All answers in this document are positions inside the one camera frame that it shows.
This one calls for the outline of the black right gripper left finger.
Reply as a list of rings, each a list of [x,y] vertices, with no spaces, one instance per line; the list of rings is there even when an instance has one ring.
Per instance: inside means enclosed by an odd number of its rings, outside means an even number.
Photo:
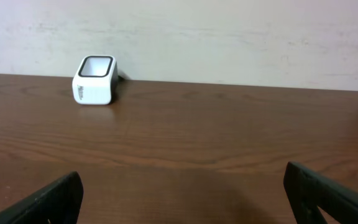
[[[70,172],[0,212],[0,224],[76,224],[83,199],[79,173]]]

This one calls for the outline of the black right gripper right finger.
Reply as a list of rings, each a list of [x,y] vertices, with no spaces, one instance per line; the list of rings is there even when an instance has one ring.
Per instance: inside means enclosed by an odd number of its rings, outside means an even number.
[[[283,185],[298,224],[326,224],[322,210],[340,224],[358,223],[357,192],[297,162],[287,164]]]

